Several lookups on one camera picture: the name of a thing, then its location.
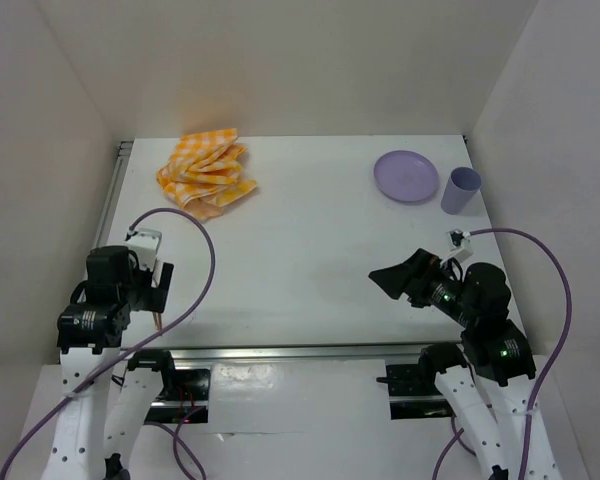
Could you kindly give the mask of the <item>purple plastic cup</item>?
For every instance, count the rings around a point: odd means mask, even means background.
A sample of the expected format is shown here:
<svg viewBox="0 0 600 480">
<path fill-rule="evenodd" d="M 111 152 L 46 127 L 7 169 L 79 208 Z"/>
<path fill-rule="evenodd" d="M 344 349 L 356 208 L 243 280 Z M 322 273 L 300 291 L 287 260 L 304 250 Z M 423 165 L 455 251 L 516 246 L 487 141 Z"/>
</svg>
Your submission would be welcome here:
<svg viewBox="0 0 600 480">
<path fill-rule="evenodd" d="M 447 181 L 442 199 L 442 210 L 450 215 L 459 214 L 481 189 L 482 177 L 469 167 L 455 168 Z"/>
</svg>

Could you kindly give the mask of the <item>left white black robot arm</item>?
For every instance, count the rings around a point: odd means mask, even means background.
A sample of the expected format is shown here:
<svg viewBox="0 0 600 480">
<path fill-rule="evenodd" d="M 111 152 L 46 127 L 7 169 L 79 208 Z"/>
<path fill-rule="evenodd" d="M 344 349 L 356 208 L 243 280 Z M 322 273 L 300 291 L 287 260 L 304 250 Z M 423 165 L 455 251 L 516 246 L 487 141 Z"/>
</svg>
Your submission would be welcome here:
<svg viewBox="0 0 600 480">
<path fill-rule="evenodd" d="M 92 250 L 86 279 L 58 319 L 62 393 L 45 479 L 127 479 L 132 449 L 154 399 L 178 387 L 171 354 L 135 352 L 122 388 L 107 406 L 113 368 L 134 311 L 161 313 L 173 273 L 153 281 L 159 245 L 132 241 Z"/>
</svg>

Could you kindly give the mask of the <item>aluminium rail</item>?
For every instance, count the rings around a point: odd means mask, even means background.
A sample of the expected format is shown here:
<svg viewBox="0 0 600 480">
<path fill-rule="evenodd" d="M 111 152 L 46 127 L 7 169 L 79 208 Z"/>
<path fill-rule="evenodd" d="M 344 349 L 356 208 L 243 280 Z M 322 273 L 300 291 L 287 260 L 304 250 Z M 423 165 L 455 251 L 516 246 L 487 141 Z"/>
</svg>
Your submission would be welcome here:
<svg viewBox="0 0 600 480">
<path fill-rule="evenodd" d="M 112 177 L 109 182 L 109 187 L 93 242 L 94 248 L 103 246 L 108 239 L 115 208 L 118 202 L 133 145 L 133 140 L 122 141 L 118 145 L 117 157 L 114 162 Z"/>
<path fill-rule="evenodd" d="M 281 362 L 300 360 L 417 359 L 428 344 L 389 343 L 236 348 L 170 348 L 176 362 Z"/>
</svg>

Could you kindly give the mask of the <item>yellow white checkered cloth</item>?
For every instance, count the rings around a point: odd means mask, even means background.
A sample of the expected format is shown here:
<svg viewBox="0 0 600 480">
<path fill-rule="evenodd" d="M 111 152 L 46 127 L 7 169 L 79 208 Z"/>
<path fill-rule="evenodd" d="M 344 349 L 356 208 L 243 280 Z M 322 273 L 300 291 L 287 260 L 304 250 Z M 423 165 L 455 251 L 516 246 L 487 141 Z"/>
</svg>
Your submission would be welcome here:
<svg viewBox="0 0 600 480">
<path fill-rule="evenodd" d="M 235 128 L 184 135 L 157 170 L 156 181 L 182 211 L 201 222 L 217 218 L 258 188 L 243 174 L 245 153 Z"/>
</svg>

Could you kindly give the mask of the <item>purple plastic plate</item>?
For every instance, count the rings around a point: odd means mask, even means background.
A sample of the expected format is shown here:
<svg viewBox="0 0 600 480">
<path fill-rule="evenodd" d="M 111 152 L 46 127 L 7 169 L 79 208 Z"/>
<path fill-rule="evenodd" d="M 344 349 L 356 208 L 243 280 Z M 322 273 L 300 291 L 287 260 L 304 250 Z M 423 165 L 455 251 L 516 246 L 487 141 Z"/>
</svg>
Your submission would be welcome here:
<svg viewBox="0 0 600 480">
<path fill-rule="evenodd" d="M 376 187 L 386 197 L 400 203 L 421 203 L 438 190 L 439 174 L 423 155 L 407 150 L 387 152 L 372 169 Z"/>
</svg>

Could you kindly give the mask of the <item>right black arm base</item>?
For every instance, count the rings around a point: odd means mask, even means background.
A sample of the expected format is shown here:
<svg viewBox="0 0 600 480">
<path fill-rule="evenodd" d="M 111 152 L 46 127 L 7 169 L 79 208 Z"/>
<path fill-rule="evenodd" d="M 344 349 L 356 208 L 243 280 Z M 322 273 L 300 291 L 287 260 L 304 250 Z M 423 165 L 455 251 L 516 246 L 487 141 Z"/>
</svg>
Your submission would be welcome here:
<svg viewBox="0 0 600 480">
<path fill-rule="evenodd" d="M 392 420 L 450 418 L 452 408 L 416 364 L 394 364 L 376 382 L 386 387 Z"/>
</svg>

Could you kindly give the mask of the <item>copper fork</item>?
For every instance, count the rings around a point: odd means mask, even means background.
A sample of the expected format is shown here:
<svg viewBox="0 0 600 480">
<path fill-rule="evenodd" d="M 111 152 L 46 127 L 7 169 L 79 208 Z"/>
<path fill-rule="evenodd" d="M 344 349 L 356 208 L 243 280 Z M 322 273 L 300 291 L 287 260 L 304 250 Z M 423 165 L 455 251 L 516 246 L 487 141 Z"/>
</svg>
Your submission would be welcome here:
<svg viewBox="0 0 600 480">
<path fill-rule="evenodd" d="M 157 331 L 160 331 L 163 328 L 162 314 L 159 312 L 153 312 L 153 321 L 154 326 Z"/>
</svg>

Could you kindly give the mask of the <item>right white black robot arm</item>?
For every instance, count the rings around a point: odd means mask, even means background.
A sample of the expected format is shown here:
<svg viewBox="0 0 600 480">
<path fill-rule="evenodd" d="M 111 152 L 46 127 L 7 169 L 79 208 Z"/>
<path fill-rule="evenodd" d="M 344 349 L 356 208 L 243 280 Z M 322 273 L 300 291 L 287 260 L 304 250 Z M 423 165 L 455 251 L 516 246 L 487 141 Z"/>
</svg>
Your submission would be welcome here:
<svg viewBox="0 0 600 480">
<path fill-rule="evenodd" d="M 461 343 L 421 351 L 416 379 L 439 391 L 460 421 L 486 479 L 559 479 L 534 387 L 531 347 L 509 317 L 511 291 L 499 267 L 478 262 L 462 277 L 444 261 L 417 250 L 406 261 L 370 272 L 390 298 L 434 307 L 461 328 Z"/>
</svg>

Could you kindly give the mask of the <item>aluminium left side rail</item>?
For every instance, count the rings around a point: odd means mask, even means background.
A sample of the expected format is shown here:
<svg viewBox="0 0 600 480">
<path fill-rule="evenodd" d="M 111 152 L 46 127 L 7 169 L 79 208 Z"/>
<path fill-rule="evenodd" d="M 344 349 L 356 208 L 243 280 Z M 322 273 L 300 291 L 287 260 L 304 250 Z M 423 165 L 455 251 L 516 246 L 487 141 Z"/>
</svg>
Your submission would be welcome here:
<svg viewBox="0 0 600 480">
<path fill-rule="evenodd" d="M 118 145 L 117 157 L 114 162 L 112 177 L 109 182 L 109 187 L 93 242 L 94 248 L 103 246 L 108 239 L 115 208 L 118 202 L 133 145 L 133 140 L 122 141 Z"/>
</svg>

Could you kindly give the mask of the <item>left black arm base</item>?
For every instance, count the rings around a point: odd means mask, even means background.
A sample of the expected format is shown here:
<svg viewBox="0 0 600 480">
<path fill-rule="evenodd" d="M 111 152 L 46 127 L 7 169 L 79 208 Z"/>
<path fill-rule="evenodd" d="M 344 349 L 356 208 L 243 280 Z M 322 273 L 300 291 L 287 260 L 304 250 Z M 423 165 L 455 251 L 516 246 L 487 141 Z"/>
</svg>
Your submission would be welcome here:
<svg viewBox="0 0 600 480">
<path fill-rule="evenodd" d="M 108 425 L 206 424 L 211 369 L 179 368 L 167 350 L 141 350 L 126 362 Z"/>
</svg>

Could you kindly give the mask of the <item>aluminium front rail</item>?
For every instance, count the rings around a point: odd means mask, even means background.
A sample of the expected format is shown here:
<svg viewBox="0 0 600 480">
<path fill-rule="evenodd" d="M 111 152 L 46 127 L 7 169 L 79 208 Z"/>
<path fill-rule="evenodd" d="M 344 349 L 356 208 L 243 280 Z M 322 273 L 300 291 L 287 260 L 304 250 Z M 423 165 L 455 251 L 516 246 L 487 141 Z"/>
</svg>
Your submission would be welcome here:
<svg viewBox="0 0 600 480">
<path fill-rule="evenodd" d="M 176 362 L 281 362 L 300 360 L 417 359 L 428 344 L 389 343 L 236 348 L 170 348 Z"/>
</svg>

